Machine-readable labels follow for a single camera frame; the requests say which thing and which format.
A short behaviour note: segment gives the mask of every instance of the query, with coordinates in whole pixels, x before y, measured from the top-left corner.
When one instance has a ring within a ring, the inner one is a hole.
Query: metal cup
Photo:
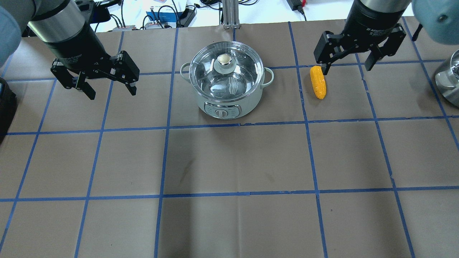
[[[459,107],[459,50],[437,68],[435,83],[440,93]]]

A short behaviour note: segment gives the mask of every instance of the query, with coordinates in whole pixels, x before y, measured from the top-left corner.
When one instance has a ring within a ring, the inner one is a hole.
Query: stainless steel container
[[[459,107],[459,50],[436,70],[435,82],[440,93]]]
[[[183,73],[187,66],[190,66],[188,77]],[[265,71],[271,74],[267,83],[263,83]],[[180,75],[195,88],[199,108],[219,119],[247,115],[259,103],[263,88],[274,80],[273,71],[263,67],[255,50],[235,41],[203,48],[180,68]]]

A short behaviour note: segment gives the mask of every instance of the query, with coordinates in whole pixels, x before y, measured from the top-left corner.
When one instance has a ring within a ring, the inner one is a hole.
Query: yellow corn
[[[313,84],[314,94],[320,100],[325,98],[327,94],[327,86],[325,84],[324,74],[320,66],[314,66],[309,71],[311,75],[311,82]]]

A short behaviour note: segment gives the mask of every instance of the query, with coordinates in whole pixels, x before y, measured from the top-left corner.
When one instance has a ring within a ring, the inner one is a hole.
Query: white electric pot
[[[190,66],[188,78],[183,69]],[[264,82],[264,71],[271,80]],[[206,114],[219,119],[247,115],[260,102],[263,88],[274,80],[260,56],[246,44],[223,41],[199,51],[180,68],[180,75],[196,90],[196,101]]]

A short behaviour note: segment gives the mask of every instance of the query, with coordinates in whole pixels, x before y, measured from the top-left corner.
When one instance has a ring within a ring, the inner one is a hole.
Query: screw
[[[448,19],[448,16],[442,14],[442,15],[438,18],[438,21],[439,21],[439,22],[444,22],[446,19]]]

